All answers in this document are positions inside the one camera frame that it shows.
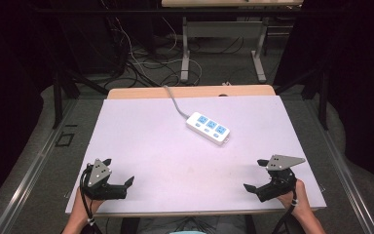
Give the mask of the white table mat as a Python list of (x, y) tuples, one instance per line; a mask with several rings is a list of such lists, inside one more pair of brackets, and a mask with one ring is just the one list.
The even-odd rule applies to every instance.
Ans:
[[(230, 130), (216, 145), (186, 126), (194, 112)], [(107, 99), (83, 162), (111, 159), (112, 184), (134, 181), (107, 216), (224, 215), (276, 211), (243, 184), (269, 181), (257, 160), (305, 153), (278, 96)]]

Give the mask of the white power strip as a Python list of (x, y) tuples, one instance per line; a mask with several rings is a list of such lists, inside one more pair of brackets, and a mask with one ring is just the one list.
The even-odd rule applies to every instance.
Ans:
[(228, 128), (199, 112), (194, 112), (187, 118), (186, 126), (216, 145), (222, 145), (229, 140)]

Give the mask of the person's left hand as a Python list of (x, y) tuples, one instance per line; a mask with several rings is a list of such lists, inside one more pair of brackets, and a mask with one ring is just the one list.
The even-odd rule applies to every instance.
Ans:
[(92, 200), (78, 188), (71, 213), (86, 213), (89, 217), (95, 214), (102, 204), (102, 200)]

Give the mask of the aluminium floor rail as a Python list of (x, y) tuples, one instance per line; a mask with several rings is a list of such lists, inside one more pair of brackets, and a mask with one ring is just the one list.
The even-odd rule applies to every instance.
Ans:
[(313, 100), (306, 100), (305, 104), (327, 145), (327, 149), (330, 151), (330, 161), (332, 162), (335, 172), (344, 188), (363, 233), (374, 234), (374, 219), (365, 205), (363, 197), (355, 185), (352, 173), (340, 150), (332, 139), (330, 132), (326, 130), (323, 124), (319, 121), (318, 109), (316, 108), (315, 102)]
[(82, 162), (78, 100), (65, 104), (64, 119), (52, 127), (46, 108), (28, 144), (0, 190), (0, 234), (59, 234)]

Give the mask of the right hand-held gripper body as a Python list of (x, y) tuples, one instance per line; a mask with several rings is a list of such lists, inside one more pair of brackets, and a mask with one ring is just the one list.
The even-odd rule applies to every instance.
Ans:
[(261, 202), (276, 198), (291, 191), (296, 184), (293, 166), (305, 162), (304, 158), (275, 154), (269, 159), (267, 167), (264, 167), (270, 175), (270, 182), (257, 188), (256, 195)]

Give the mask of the person's right hand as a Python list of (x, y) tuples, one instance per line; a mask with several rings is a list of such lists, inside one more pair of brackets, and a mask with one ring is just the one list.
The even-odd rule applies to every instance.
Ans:
[(286, 209), (290, 209), (293, 215), (301, 214), (308, 204), (304, 182), (298, 179), (295, 188), (284, 195), (280, 195), (278, 200)]

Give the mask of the person's lap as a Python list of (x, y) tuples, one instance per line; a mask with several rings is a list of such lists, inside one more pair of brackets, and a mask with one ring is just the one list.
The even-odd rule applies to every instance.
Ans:
[(124, 218), (120, 234), (247, 234), (244, 215)]

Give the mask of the black metal stand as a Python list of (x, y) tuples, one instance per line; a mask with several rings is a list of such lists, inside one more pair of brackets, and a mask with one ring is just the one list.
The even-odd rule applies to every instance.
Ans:
[(321, 126), (327, 131), (327, 100), (329, 88), (329, 69), (324, 64), (316, 64), (312, 68), (296, 76), (284, 85), (275, 88), (277, 95), (287, 91), (300, 82), (307, 81), (308, 84), (302, 90), (302, 99), (312, 99), (315, 94), (319, 94), (318, 101), (318, 120)]
[(66, 70), (65, 72), (56, 72), (53, 75), (55, 108), (54, 129), (56, 129), (63, 120), (62, 94), (66, 94), (69, 98), (74, 99), (77, 99), (80, 96), (80, 91), (78, 90), (76, 83), (82, 83), (102, 95), (107, 95), (109, 93), (107, 89), (100, 87), (94, 81), (91, 81), (75, 71)]

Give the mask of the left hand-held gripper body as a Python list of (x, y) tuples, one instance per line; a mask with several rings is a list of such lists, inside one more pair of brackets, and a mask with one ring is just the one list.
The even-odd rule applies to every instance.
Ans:
[(112, 171), (109, 166), (95, 159), (83, 171), (81, 191), (92, 200), (118, 200), (127, 197), (127, 189), (123, 185), (109, 184)]

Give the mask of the table with grey legs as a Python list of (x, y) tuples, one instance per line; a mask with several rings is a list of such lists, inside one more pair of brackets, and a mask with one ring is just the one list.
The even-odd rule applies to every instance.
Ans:
[[(171, 10), (290, 10), (301, 6), (304, 0), (162, 0), (162, 6)], [(190, 38), (253, 38), (257, 40), (251, 52), (256, 78), (260, 83), (267, 81), (260, 59), (264, 41), (267, 37), (270, 17), (256, 19), (196, 19), (182, 18), (183, 58), (181, 63), (180, 81), (189, 78)]]

